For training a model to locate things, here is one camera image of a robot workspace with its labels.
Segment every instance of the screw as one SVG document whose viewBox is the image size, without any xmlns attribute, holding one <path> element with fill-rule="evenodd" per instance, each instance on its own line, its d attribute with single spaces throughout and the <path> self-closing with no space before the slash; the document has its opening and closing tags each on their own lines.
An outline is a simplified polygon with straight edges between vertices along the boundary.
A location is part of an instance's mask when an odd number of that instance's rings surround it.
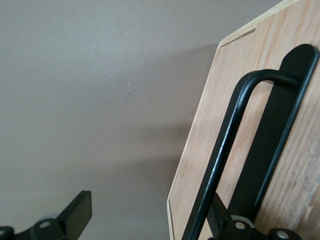
<svg viewBox="0 0 320 240">
<path fill-rule="evenodd" d="M 244 225 L 244 224 L 243 224 L 242 222 L 240 222 L 240 221 L 237 221 L 237 222 L 235 223 L 235 227 L 236 227 L 237 229 L 243 230 L 243 229 L 246 228 L 246 225 Z"/>
<path fill-rule="evenodd" d="M 43 223 L 40 224 L 39 228 L 44 229 L 50 225 L 50 222 L 44 221 Z"/>
<path fill-rule="evenodd" d="M 281 239 L 289 239 L 289 235 L 288 233 L 286 233 L 285 231 L 277 231 L 276 234 L 278 235 L 279 238 Z"/>
</svg>

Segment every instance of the light wood grain surface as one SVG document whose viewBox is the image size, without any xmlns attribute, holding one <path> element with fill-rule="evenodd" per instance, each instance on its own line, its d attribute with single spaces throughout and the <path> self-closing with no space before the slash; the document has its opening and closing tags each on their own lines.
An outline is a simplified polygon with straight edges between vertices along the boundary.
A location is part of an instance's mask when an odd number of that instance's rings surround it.
<svg viewBox="0 0 320 240">
<path fill-rule="evenodd" d="M 235 37 L 229 44 L 220 44 L 216 52 L 168 197 L 172 240 L 182 237 L 238 80 L 254 70 L 279 69 L 283 57 L 300 44 L 309 43 L 320 49 L 320 1 L 284 3 L 285 9 L 273 11 L 255 23 L 255 31 Z M 270 90 L 269 84 L 261 83 L 251 95 L 217 189 L 226 206 Z M 320 67 L 317 67 L 255 221 L 258 230 L 267 233 L 275 227 L 288 228 L 297 231 L 304 240 L 320 239 L 319 221 L 314 220 L 320 219 L 319 186 Z M 206 224 L 200 239 L 208 239 L 210 235 Z"/>
</svg>

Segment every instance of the wooden cutting board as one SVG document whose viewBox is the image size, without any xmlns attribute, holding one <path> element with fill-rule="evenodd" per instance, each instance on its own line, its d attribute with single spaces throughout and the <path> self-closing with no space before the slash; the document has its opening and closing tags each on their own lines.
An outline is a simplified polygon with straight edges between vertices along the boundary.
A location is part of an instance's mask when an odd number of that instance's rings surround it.
<svg viewBox="0 0 320 240">
<path fill-rule="evenodd" d="M 206 171 L 231 94 L 248 72 L 279 69 L 294 47 L 320 50 L 320 1 L 285 0 L 223 39 L 215 54 L 167 201 L 171 240 L 180 240 Z M 252 93 L 217 192 L 228 206 L 271 85 Z M 255 221 L 265 234 L 287 228 L 320 239 L 320 66 L 315 69 Z M 199 239 L 211 237 L 208 223 Z"/>
</svg>

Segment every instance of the black metal bracket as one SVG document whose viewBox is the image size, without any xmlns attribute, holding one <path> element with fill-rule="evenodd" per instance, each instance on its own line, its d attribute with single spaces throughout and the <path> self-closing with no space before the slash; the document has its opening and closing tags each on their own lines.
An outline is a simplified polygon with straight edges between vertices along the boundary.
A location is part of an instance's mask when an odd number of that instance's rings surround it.
<svg viewBox="0 0 320 240">
<path fill-rule="evenodd" d="M 56 219 L 38 221 L 17 234 L 11 226 L 1 226 L 0 240 L 77 240 L 91 216 L 91 192 L 81 191 Z"/>
<path fill-rule="evenodd" d="M 240 79 L 226 110 L 183 240 L 198 240 L 250 95 L 258 83 L 265 81 L 273 87 L 228 208 L 232 215 L 255 219 L 318 59 L 315 47 L 302 44 L 284 57 L 279 70 L 253 71 Z"/>
</svg>

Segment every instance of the black clamp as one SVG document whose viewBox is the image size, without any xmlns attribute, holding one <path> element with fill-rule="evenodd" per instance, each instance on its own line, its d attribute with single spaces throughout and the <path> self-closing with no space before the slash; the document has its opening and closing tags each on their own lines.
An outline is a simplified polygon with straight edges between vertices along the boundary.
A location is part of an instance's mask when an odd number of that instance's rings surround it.
<svg viewBox="0 0 320 240">
<path fill-rule="evenodd" d="M 77 240 L 91 216 L 91 192 L 81 191 L 56 219 L 43 219 L 17 234 L 11 226 L 0 226 L 0 240 Z"/>
<path fill-rule="evenodd" d="M 209 240 L 302 240 L 288 229 L 273 228 L 268 235 L 264 235 L 247 221 L 233 219 L 217 193 L 207 220 L 213 233 L 213 238 Z"/>
</svg>

